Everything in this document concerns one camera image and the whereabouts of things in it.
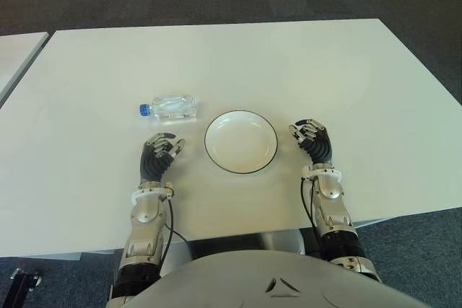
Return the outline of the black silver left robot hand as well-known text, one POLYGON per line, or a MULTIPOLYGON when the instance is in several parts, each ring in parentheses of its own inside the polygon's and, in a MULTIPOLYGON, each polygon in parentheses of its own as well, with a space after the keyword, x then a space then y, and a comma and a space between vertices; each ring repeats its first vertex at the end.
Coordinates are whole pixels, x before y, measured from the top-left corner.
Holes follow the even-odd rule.
POLYGON ((173 133, 156 133, 143 145, 140 159, 140 183, 160 183, 162 176, 185 146, 183 138, 176 138, 173 133))

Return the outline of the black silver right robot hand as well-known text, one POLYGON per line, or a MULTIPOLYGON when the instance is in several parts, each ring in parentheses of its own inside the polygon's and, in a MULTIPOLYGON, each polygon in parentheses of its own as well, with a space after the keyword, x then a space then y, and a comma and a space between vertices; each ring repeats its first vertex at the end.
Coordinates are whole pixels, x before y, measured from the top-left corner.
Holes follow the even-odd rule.
POLYGON ((313 164, 331 163, 331 141, 323 124, 312 118, 299 120, 289 126, 289 132, 313 164))

